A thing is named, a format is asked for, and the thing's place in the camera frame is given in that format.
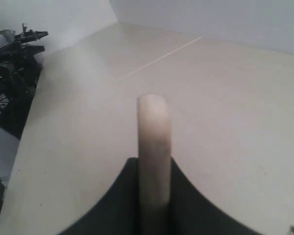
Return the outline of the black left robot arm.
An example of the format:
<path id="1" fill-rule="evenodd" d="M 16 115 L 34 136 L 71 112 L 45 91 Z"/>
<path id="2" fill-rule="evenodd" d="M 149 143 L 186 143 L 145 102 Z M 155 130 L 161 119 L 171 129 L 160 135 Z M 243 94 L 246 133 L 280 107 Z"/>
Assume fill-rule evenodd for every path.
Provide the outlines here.
<path id="1" fill-rule="evenodd" d="M 31 42 L 49 34 L 29 30 L 26 24 L 22 28 L 20 34 L 0 30 L 0 128 L 17 139 L 22 136 L 43 68 L 34 56 L 45 47 Z"/>

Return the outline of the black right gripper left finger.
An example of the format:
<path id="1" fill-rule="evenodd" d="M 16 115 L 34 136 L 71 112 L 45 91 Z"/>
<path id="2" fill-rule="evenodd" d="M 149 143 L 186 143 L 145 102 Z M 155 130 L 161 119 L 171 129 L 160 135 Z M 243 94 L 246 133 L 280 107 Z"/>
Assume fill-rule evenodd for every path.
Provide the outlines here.
<path id="1" fill-rule="evenodd" d="M 128 158 L 103 197 L 62 235 L 138 235 L 138 159 Z"/>

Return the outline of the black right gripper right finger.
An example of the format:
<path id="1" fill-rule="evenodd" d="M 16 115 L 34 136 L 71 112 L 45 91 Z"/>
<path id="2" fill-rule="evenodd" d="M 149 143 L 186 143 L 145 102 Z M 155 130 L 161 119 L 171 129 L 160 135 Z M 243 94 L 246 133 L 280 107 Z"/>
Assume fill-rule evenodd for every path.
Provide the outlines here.
<path id="1" fill-rule="evenodd" d="M 171 158 L 171 235 L 253 235 L 255 231 L 205 198 Z"/>

